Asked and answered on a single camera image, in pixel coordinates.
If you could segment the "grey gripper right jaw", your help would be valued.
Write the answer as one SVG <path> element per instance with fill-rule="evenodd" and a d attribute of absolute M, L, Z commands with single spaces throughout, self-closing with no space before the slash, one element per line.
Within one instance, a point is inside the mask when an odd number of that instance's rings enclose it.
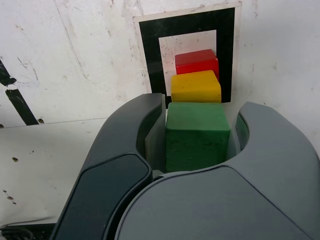
<path fill-rule="evenodd" d="M 275 109 L 245 103 L 240 152 L 215 167 L 172 173 L 124 212 L 117 240 L 317 240 L 320 160 Z"/>

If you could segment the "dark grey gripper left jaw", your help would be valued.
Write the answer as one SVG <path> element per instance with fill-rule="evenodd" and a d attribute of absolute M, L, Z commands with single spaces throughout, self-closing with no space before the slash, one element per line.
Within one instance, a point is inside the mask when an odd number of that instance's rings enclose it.
<path fill-rule="evenodd" d="M 160 119 L 161 93 L 142 94 L 100 128 L 51 234 L 53 240 L 112 240 L 132 199 L 153 181 L 145 138 Z"/>

